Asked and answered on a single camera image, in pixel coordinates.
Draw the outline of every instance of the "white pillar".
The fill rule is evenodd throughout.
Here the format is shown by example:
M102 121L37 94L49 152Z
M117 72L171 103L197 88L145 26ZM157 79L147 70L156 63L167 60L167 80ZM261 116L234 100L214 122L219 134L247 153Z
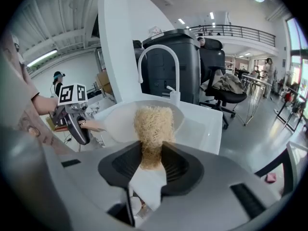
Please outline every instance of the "white pillar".
M116 101L141 94L127 0L98 0L98 24L103 57Z

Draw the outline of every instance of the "pink object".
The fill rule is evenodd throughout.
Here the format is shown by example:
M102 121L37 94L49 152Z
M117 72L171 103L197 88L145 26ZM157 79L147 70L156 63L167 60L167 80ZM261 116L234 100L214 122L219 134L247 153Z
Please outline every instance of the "pink object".
M268 173L265 177L267 183L273 183L276 181L276 173Z

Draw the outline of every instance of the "cardboard box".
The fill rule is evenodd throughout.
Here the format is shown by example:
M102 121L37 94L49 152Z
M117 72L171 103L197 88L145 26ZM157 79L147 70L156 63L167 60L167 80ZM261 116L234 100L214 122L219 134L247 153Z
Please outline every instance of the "cardboard box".
M96 83L98 88L102 88L104 92L113 95L107 71L104 69L96 76Z

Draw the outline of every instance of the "faucet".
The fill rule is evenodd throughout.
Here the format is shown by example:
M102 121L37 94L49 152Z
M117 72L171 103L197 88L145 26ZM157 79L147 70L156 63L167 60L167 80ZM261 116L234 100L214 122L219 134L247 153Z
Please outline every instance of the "faucet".
M174 90L172 87L167 86L167 89L171 90L170 93L170 100L171 103L174 104L175 106L179 107L180 105L180 64L179 64L179 59L177 57L177 55L175 54L175 52L169 48L166 45L162 45L162 44L155 44L152 45L150 47L148 47L147 49L145 49L142 54L140 55L140 58L138 60L138 82L139 83L143 83L143 79L142 79L142 73L141 73L141 62L143 57L145 56L145 54L152 50L152 49L163 49L166 50L167 52L169 52L175 62L175 80L176 80L176 90Z

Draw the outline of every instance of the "railing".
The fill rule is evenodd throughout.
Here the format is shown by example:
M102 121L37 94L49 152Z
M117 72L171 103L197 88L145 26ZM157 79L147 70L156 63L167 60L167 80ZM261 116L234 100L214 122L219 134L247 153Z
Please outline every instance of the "railing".
M191 27L196 37L201 36L231 36L259 41L275 47L275 36L263 31L244 26L204 25Z

